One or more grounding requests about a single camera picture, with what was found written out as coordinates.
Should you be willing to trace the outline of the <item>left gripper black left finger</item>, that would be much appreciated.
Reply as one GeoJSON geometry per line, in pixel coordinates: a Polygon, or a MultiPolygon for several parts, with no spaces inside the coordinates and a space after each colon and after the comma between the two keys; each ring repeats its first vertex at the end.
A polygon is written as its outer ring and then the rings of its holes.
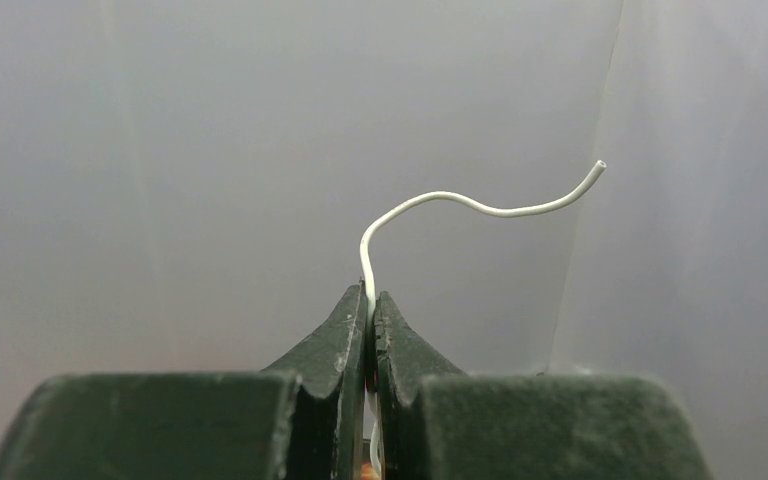
{"type": "Polygon", "coordinates": [[[0,479],[357,479],[367,299],[259,371],[52,377],[0,441],[0,479]]]}

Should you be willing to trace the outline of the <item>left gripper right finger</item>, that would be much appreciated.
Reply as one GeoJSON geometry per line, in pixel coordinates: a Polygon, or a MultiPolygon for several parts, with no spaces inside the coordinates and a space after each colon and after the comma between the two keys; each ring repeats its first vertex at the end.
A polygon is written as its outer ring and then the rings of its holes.
{"type": "Polygon", "coordinates": [[[684,410],[625,375],[470,375],[375,308],[386,479],[708,479],[684,410]]]}

